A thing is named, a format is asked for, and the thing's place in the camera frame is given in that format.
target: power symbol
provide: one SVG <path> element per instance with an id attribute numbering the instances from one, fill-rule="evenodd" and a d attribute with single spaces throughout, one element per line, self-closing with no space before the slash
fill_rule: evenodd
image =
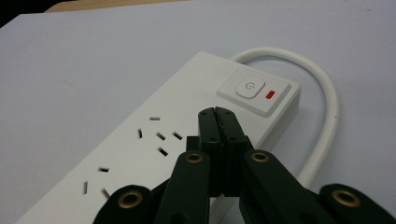
<path id="1" fill-rule="evenodd" d="M 252 90 L 256 87 L 256 85 L 253 82 L 248 82 L 247 85 L 245 86 L 248 90 Z"/>

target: brass ring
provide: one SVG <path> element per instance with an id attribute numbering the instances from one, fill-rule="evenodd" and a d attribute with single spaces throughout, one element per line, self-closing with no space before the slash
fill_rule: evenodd
<path id="1" fill-rule="evenodd" d="M 137 191 L 137 190 L 129 190 L 125 193 L 123 193 L 120 197 L 119 197 L 119 206 L 121 208 L 133 208 L 138 206 L 141 202 L 143 201 L 143 196 L 142 194 Z"/>
<path id="2" fill-rule="evenodd" d="M 361 200 L 356 197 L 355 194 L 344 190 L 337 189 L 332 192 L 332 197 L 340 204 L 348 206 L 348 207 L 359 207 L 361 206 Z"/>
<path id="3" fill-rule="evenodd" d="M 192 153 L 186 156 L 186 160 L 191 163 L 201 162 L 204 158 L 200 154 Z"/>
<path id="4" fill-rule="evenodd" d="M 270 158 L 262 152 L 256 152 L 251 154 L 251 159 L 258 162 L 267 162 Z"/>

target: power strip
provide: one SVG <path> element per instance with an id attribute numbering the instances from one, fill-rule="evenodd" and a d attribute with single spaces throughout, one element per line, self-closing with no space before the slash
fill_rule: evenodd
<path id="1" fill-rule="evenodd" d="M 92 223 L 117 189 L 154 189 L 170 177 L 198 113 L 232 110 L 255 148 L 271 150 L 298 111 L 300 86 L 254 68 L 199 52 L 17 223 Z M 213 209 L 210 222 L 227 207 Z"/>

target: dark background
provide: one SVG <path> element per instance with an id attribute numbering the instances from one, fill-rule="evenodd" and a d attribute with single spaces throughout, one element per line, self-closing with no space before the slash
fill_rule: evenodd
<path id="1" fill-rule="evenodd" d="M 4 3 L 3 7 L 0 9 L 0 27 L 4 26 L 20 14 L 44 12 L 55 4 L 67 1 L 70 0 L 8 1 L 8 3 Z"/>

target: wooden surface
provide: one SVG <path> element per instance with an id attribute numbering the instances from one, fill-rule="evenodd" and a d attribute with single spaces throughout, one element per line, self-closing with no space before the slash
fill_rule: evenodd
<path id="1" fill-rule="evenodd" d="M 176 1 L 180 0 L 79 0 L 58 3 L 55 6 L 49 8 L 46 12 L 77 11 L 104 7 L 123 7 Z"/>

